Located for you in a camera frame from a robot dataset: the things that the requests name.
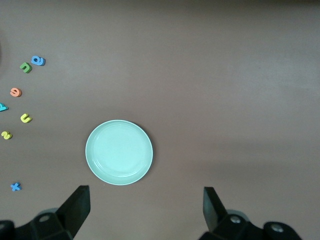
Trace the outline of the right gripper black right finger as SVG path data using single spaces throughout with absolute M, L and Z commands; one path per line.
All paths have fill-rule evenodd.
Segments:
M 202 210 L 208 231 L 199 240 L 264 240 L 263 230 L 243 212 L 227 210 L 213 187 L 203 190 Z

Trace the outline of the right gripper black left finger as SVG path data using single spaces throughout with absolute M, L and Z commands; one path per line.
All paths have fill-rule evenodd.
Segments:
M 55 211 L 36 216 L 14 231 L 14 240 L 74 240 L 90 213 L 90 188 L 79 186 Z

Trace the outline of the light green round plate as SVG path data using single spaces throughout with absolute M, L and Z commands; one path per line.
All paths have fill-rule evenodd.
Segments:
M 105 183 L 125 186 L 141 180 L 154 157 L 147 133 L 127 120 L 110 120 L 88 136 L 85 158 L 89 169 Z

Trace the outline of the blue foam letter a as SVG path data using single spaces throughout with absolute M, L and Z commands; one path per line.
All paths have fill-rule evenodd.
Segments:
M 43 57 L 34 55 L 31 57 L 31 63 L 36 66 L 44 66 L 46 63 L 46 60 Z

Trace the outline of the green foam letter n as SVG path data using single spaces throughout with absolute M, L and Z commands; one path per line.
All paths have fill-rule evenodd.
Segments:
M 19 67 L 23 73 L 28 74 L 32 71 L 32 66 L 28 62 L 24 62 Z

